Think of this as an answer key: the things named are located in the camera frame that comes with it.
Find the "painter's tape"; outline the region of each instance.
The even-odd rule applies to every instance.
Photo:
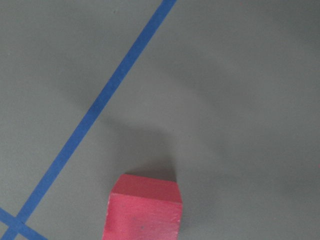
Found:
[[[102,89],[94,103],[84,115],[83,119],[76,127],[68,141],[63,146],[62,150],[56,156],[49,169],[46,171],[38,185],[35,187],[18,215],[16,216],[21,222],[25,223],[30,215],[33,213],[43,196],[46,194],[52,183],[55,181],[61,170],[68,162],[71,155],[74,153],[82,139],[85,137],[90,127],[94,124],[97,117],[107,105],[112,95],[117,90],[118,86],[125,78],[129,70],[132,68],[141,52],[144,50],[152,36],[157,31],[171,8],[174,6],[176,0],[163,0],[157,8],[149,22],[146,24],[134,44],[125,55],[115,72]],[[17,235],[17,231],[10,226],[1,240],[13,240]]]
[[[10,226],[14,231],[19,232],[22,236],[30,240],[47,240],[44,236],[26,226],[23,222],[10,215],[0,207],[0,221]]]

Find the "red block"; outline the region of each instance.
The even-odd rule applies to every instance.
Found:
[[[177,240],[181,215],[177,183],[123,174],[109,196],[102,240]]]

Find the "gray floor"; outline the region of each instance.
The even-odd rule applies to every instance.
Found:
[[[0,2],[1,208],[18,213],[160,2]],[[318,240],[319,9],[178,1],[27,225],[99,240],[135,173],[177,180],[179,240]]]

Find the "blue tape line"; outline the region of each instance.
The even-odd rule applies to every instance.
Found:
[[[14,231],[19,232],[22,236],[32,240],[47,240],[44,236],[26,226],[23,222],[16,219],[10,213],[0,207],[0,220],[10,226]]]
[[[102,89],[101,93],[93,102],[88,112],[84,115],[79,125],[21,208],[16,216],[17,219],[26,222],[30,217],[175,3],[176,0],[162,1],[105,87]],[[1,240],[13,240],[16,235],[16,231],[10,227],[2,236]]]

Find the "block side face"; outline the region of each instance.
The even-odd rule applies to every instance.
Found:
[[[178,185],[174,181],[123,174],[112,189],[113,193],[182,203]]]
[[[182,205],[112,193],[102,240],[177,240]]]

